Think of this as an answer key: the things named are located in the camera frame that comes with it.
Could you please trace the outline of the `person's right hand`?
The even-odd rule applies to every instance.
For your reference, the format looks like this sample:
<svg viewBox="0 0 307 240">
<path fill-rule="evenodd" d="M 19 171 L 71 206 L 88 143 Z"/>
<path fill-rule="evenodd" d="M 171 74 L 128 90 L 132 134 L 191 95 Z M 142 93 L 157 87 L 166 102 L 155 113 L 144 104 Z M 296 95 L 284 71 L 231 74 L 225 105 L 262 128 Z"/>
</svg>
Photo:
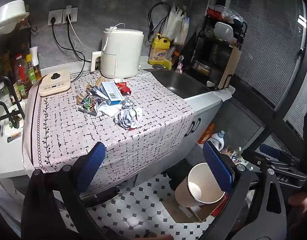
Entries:
<svg viewBox="0 0 307 240">
<path fill-rule="evenodd" d="M 299 192 L 288 198 L 288 203 L 299 209 L 301 213 L 307 211 L 307 193 Z"/>
</svg>

